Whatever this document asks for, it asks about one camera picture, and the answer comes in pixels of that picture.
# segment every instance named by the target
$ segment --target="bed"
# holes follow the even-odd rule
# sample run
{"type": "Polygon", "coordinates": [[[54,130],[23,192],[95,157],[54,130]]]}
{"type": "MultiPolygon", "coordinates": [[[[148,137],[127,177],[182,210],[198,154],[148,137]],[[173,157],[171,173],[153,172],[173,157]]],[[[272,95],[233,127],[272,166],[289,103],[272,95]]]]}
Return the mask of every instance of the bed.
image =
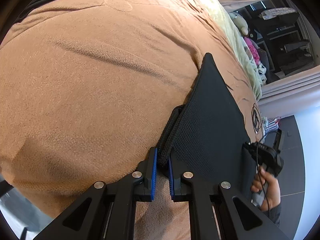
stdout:
{"type": "MultiPolygon", "coordinates": [[[[259,139],[259,79],[226,11],[206,1],[208,10],[199,0],[55,0],[13,25],[0,47],[3,177],[56,217],[95,181],[134,171],[207,52],[259,139]]],[[[189,239],[188,204],[170,200],[165,176],[155,202],[137,205],[135,230],[189,239]]]]}

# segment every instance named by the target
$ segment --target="black device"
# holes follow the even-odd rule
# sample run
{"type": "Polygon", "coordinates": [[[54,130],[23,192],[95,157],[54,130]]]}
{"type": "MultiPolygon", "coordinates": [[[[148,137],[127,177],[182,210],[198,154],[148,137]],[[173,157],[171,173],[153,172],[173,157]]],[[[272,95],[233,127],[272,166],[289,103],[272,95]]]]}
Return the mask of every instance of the black device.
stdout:
{"type": "MultiPolygon", "coordinates": [[[[244,144],[254,159],[255,145],[244,144]]],[[[273,148],[259,144],[258,159],[280,172],[283,161],[272,158],[273,151],[273,148]]],[[[148,159],[140,162],[135,172],[115,183],[94,183],[35,240],[133,239],[136,202],[151,202],[154,198],[156,158],[157,149],[152,147],[148,159]]],[[[171,199],[189,203],[192,240],[288,239],[229,182],[213,185],[188,171],[187,165],[177,160],[174,149],[168,164],[171,199]]]]}
{"type": "MultiPolygon", "coordinates": [[[[278,177],[284,165],[284,161],[280,157],[284,138],[281,135],[282,131],[278,129],[276,131],[276,138],[273,143],[273,147],[269,147],[260,142],[244,143],[244,148],[248,150],[254,161],[257,162],[257,165],[263,166],[265,171],[273,174],[275,177],[278,177]]],[[[268,186],[269,185],[266,182],[263,186],[264,190],[252,194],[252,200],[255,206],[260,207],[262,205],[268,186]]]]}

